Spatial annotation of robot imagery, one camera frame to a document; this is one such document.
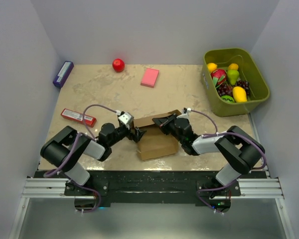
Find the brown cardboard box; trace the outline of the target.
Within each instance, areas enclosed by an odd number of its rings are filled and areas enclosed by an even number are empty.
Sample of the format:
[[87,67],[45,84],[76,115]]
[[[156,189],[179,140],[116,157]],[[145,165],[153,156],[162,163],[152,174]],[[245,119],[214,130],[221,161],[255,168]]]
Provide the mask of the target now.
[[152,121],[153,118],[164,118],[173,113],[181,114],[179,110],[172,110],[163,114],[134,119],[134,126],[146,131],[137,143],[137,155],[140,160],[146,161],[178,153],[178,141],[171,134],[165,135],[161,132]]

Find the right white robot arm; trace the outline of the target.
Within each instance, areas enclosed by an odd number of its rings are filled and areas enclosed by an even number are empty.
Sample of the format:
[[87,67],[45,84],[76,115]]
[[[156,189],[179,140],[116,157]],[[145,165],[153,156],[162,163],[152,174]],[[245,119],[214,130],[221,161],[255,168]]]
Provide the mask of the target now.
[[216,195],[224,195],[231,183],[248,174],[261,158],[265,158],[263,146],[235,125],[224,132],[198,135],[187,117],[173,114],[152,121],[164,134],[172,135],[188,155],[219,152],[226,159],[227,164],[202,186],[202,191],[213,190]]

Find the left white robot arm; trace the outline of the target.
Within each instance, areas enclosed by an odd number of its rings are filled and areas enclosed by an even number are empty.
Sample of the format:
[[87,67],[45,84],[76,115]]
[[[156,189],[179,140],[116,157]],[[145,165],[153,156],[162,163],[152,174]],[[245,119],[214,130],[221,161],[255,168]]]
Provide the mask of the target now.
[[80,157],[86,154],[103,162],[112,153],[113,145],[124,138],[137,143],[144,134],[145,131],[138,127],[128,128],[122,123],[115,127],[112,123],[105,123],[98,137],[92,139],[66,126],[41,148],[41,157],[56,167],[46,172],[44,177],[49,178],[62,172],[76,183],[75,188],[81,195],[89,195],[93,191],[93,183],[90,181],[90,173],[78,162]]

